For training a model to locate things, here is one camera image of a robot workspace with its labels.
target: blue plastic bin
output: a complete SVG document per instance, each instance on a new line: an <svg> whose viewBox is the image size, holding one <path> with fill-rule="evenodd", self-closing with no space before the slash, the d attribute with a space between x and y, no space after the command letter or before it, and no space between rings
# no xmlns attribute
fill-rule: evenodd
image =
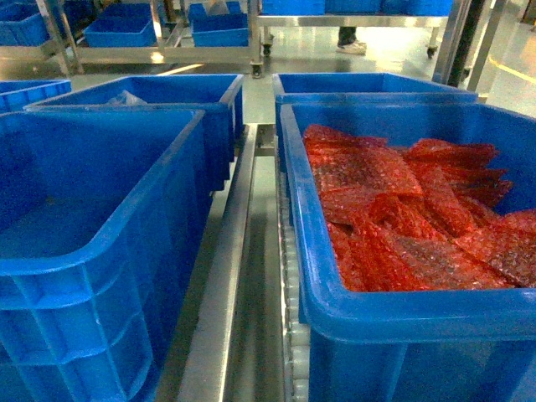
<svg viewBox="0 0 536 402"><path fill-rule="evenodd" d="M49 38L37 5L15 3L0 8L0 45L40 46Z"/></svg>
<svg viewBox="0 0 536 402"><path fill-rule="evenodd" d="M408 12L409 0L383 0L381 12L388 15L404 15Z"/></svg>
<svg viewBox="0 0 536 402"><path fill-rule="evenodd" d="M448 85L387 73L274 74L276 129L281 140L281 106L301 103L476 102L477 94ZM285 154L280 152L281 170Z"/></svg>
<svg viewBox="0 0 536 402"><path fill-rule="evenodd" d="M210 208L203 116L0 116L3 400L153 400Z"/></svg>
<svg viewBox="0 0 536 402"><path fill-rule="evenodd" d="M69 80L0 81L0 113L70 92Z"/></svg>
<svg viewBox="0 0 536 402"><path fill-rule="evenodd" d="M379 13L382 0L326 0L328 14Z"/></svg>
<svg viewBox="0 0 536 402"><path fill-rule="evenodd" d="M247 14L224 14L194 19L192 37L196 47L247 47L250 40Z"/></svg>
<svg viewBox="0 0 536 402"><path fill-rule="evenodd" d="M133 106L107 106L106 103L127 90L147 102L135 109L205 110L206 152L212 190L224 188L229 178L229 162L235 157L235 138L242 133L243 75L177 75L168 77L132 76L58 96L30 106L27 110L57 111L124 110Z"/></svg>
<svg viewBox="0 0 536 402"><path fill-rule="evenodd" d="M91 48L142 48L157 41L149 18L98 18L84 35Z"/></svg>
<svg viewBox="0 0 536 402"><path fill-rule="evenodd" d="M264 15L324 15L325 0L262 0Z"/></svg>
<svg viewBox="0 0 536 402"><path fill-rule="evenodd" d="M94 14L92 0L65 1L64 11L71 28L75 28L80 21L87 19Z"/></svg>
<svg viewBox="0 0 536 402"><path fill-rule="evenodd" d="M357 293L340 280L302 136L322 124L394 146L492 142L507 213L536 207L536 120L478 104L285 105L281 109L302 307L311 325L310 402L534 400L536 289Z"/></svg>
<svg viewBox="0 0 536 402"><path fill-rule="evenodd" d="M409 0L407 13L443 17L451 12L452 0Z"/></svg>

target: caster wheel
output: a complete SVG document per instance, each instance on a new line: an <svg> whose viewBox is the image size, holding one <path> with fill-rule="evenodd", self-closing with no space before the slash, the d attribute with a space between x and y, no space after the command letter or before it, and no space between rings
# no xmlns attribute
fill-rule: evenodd
<svg viewBox="0 0 536 402"><path fill-rule="evenodd" d="M428 59L432 60L434 58L434 54L436 54L436 49L433 49L433 48L428 48L428 50L426 50L426 54L428 54Z"/></svg>
<svg viewBox="0 0 536 402"><path fill-rule="evenodd" d="M461 82L465 81L469 75L471 75L471 69L463 69L463 73L461 73Z"/></svg>
<svg viewBox="0 0 536 402"><path fill-rule="evenodd" d="M270 57L271 54L271 44L265 44L263 49L263 55L266 57Z"/></svg>
<svg viewBox="0 0 536 402"><path fill-rule="evenodd" d="M253 78L260 78L262 74L262 69L260 68L259 65L254 65L253 66Z"/></svg>

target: shiny floor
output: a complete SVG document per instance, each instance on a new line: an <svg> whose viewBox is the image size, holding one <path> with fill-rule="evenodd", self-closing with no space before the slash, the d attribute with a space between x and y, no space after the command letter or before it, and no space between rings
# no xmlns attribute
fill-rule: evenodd
<svg viewBox="0 0 536 402"><path fill-rule="evenodd" d="M536 117L536 33L519 23L512 26L508 51L502 66L498 66L497 78L488 104L501 106ZM245 122L273 123L275 121L274 97L271 74L278 72L394 72L412 77L429 79L435 68L435 60L426 55L426 45L431 29L423 28L359 28L358 38L368 44L366 56L335 53L336 28L282 28L273 29L275 36L272 55L265 60L265 76L245 80ZM181 65L87 65L85 75L72 77L75 90L99 84L131 74L159 74ZM207 64L189 73L250 73L250 67L242 64ZM27 80L59 77L59 68L52 59L44 64L15 64L0 62L0 79ZM218 193L209 219L204 247L198 258L196 281L188 297L192 303L183 314L179 327L193 328L196 308L203 293L204 278L210 266L212 252L217 244L217 233L224 208L224 192ZM278 317L278 301L274 297L279 286L275 175L273 157L258 157L255 166L255 190L252 211L253 239L250 246L252 287L249 306L251 317L247 320L240 369L234 373L234 397L236 401L280 400L278 376L281 372L281 352L278 334L273 331L271 320ZM175 400L179 386L179 374L185 363L189 337L180 335L175 342L167 372L162 378L158 402Z"/></svg>

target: white shoe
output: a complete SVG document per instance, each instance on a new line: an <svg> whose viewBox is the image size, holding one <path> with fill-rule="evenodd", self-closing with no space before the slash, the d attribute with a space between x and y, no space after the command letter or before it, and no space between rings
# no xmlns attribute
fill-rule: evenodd
<svg viewBox="0 0 536 402"><path fill-rule="evenodd" d="M344 46L337 46L339 53L363 55L367 53L367 44L365 42L354 42Z"/></svg>

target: clear plastic bag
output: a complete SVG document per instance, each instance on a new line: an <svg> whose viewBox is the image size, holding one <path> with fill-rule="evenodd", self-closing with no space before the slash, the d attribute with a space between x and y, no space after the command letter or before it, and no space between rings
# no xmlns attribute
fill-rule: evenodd
<svg viewBox="0 0 536 402"><path fill-rule="evenodd" d="M122 91L118 96L111 98L107 105L113 106L141 106L147 105L143 99L131 94L128 90Z"/></svg>
<svg viewBox="0 0 536 402"><path fill-rule="evenodd" d="M227 3L224 0L213 0L207 4L207 15L225 15L229 14Z"/></svg>

